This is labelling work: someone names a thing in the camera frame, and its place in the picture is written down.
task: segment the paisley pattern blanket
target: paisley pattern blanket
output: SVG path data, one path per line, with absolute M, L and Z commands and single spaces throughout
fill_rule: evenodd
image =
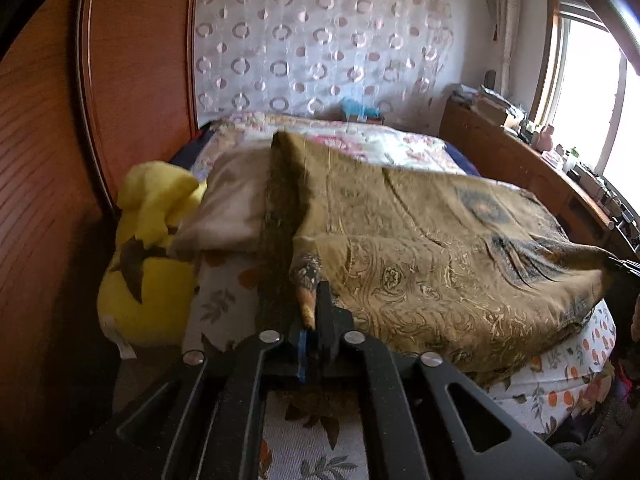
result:
M 580 330 L 606 292 L 608 253 L 569 242 L 526 190 L 372 166 L 286 132 L 271 154 L 258 328 L 285 330 L 297 309 L 313 326 L 326 279 L 357 328 L 486 384 Z

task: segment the curtain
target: curtain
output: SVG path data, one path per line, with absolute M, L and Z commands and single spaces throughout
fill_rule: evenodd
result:
M 520 0 L 496 0 L 498 41 L 500 43 L 500 77 L 497 91 L 504 97 L 510 94 L 511 57 L 515 52 L 520 20 Z

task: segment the silver bolt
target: silver bolt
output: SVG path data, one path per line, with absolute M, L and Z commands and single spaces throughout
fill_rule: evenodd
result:
M 277 330 L 264 330 L 260 332 L 260 341 L 263 343 L 277 343 L 280 341 L 280 332 Z
M 364 339 L 364 334 L 362 332 L 359 332 L 358 330 L 349 330 L 344 335 L 344 340 L 347 343 L 351 343 L 352 345 L 359 345 L 361 343 L 364 343 Z
M 182 361 L 189 366 L 197 366 L 204 361 L 204 354 L 200 350 L 189 350 L 182 356 Z
M 436 352 L 425 352 L 420 356 L 420 361 L 425 366 L 429 366 L 431 368 L 435 368 L 436 366 L 440 366 L 443 362 L 440 354 Z

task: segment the wooden desk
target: wooden desk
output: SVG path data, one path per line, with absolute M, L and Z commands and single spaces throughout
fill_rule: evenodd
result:
M 453 144 L 479 173 L 528 189 L 556 216 L 572 242 L 604 247 L 613 222 L 591 197 L 540 154 L 476 113 L 448 101 L 440 138 Z

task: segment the window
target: window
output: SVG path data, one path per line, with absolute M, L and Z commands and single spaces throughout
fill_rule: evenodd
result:
M 548 0 L 548 5 L 546 52 L 532 119 L 552 124 L 556 144 L 575 146 L 580 160 L 640 211 L 634 175 L 640 78 L 584 2 Z

